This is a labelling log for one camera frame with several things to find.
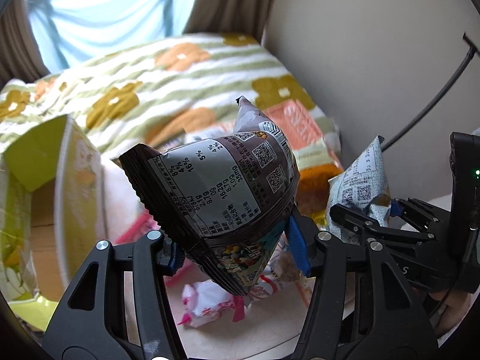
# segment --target bolt head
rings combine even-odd
[[[383,246],[380,242],[377,242],[377,241],[373,241],[371,244],[370,244],[370,247],[372,250],[374,251],[381,251],[383,249]]]
[[[97,242],[96,248],[97,248],[99,251],[102,251],[102,250],[104,250],[104,249],[106,249],[106,248],[108,248],[108,247],[109,247],[109,242],[106,241],[106,240],[104,240],[104,239],[101,240],[101,241],[99,241],[99,242]]]
[[[322,241],[329,241],[332,239],[332,235],[328,231],[321,231],[318,233],[318,238]]]
[[[147,234],[148,239],[159,239],[162,236],[162,233],[158,230],[152,230]]]

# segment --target qr code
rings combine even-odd
[[[251,137],[253,137],[255,134],[252,132],[237,132],[234,134],[235,137],[237,137],[240,140],[243,140],[244,142],[246,140],[249,140]]]
[[[265,168],[271,161],[277,159],[277,155],[267,141],[253,149],[252,153],[257,157],[261,168]]]
[[[342,203],[349,203],[353,200],[353,188],[348,188],[342,192]]]
[[[357,187],[357,200],[370,200],[371,199],[371,188],[370,184],[368,185],[359,185]]]
[[[268,185],[272,188],[272,192],[277,192],[285,183],[285,173],[283,173],[282,165],[277,166],[272,173],[267,176]]]
[[[242,275],[240,279],[243,281],[244,285],[249,286],[257,278],[257,275],[258,275],[258,271],[255,271],[246,275]]]

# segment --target orange flower pattern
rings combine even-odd
[[[182,131],[192,132],[203,130],[212,125],[216,119],[215,113],[205,107],[192,108],[175,117],[170,123],[160,121],[148,130],[145,142],[156,147],[162,142],[172,139]]]
[[[111,88],[93,104],[93,110],[87,116],[86,127],[92,129],[100,126],[106,119],[120,119],[125,116],[140,103],[134,89],[142,84],[138,81],[126,84],[120,89]]]
[[[246,46],[248,44],[258,44],[250,35],[243,34],[223,34],[223,44],[226,46]]]
[[[47,95],[52,89],[56,80],[57,79],[50,79],[48,81],[45,81],[41,79],[40,81],[38,81],[37,85],[35,86],[35,101],[40,100],[43,95]]]
[[[251,83],[251,87],[258,93],[255,105],[261,110],[289,99],[300,101],[308,110],[315,107],[306,90],[290,74],[279,78],[256,79]]]
[[[5,100],[0,103],[0,121],[20,115],[29,102],[30,92],[20,92],[17,89],[9,91]]]
[[[210,54],[194,43],[180,43],[154,58],[155,66],[165,66],[166,71],[185,71],[192,64],[206,61]]]

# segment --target nutrition facts label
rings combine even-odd
[[[260,214],[228,150],[204,139],[148,160],[174,204],[203,237],[225,234]]]

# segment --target candy wrapper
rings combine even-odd
[[[187,284],[181,295],[185,313],[179,325],[199,327],[221,318],[223,312],[234,309],[233,321],[245,317],[243,298],[225,291],[212,280]]]
[[[199,327],[218,320],[226,309],[234,309],[233,321],[239,321],[245,316],[244,305],[249,306],[255,300],[268,298],[293,285],[299,278],[300,271],[295,266],[287,238],[283,234],[263,273],[245,297],[231,295],[211,280],[186,284],[182,292],[185,314],[179,325]]]
[[[120,156],[162,230],[222,288],[246,295],[290,216],[299,172],[283,132],[246,98],[232,134],[163,153],[138,144]]]
[[[342,174],[330,179],[330,196],[327,204],[327,230],[342,241],[359,243],[357,234],[341,228],[332,221],[330,208],[337,203],[362,211],[376,219],[380,226],[387,227],[390,216],[390,191],[383,169],[380,144],[383,138],[378,136],[365,149],[353,164]]]

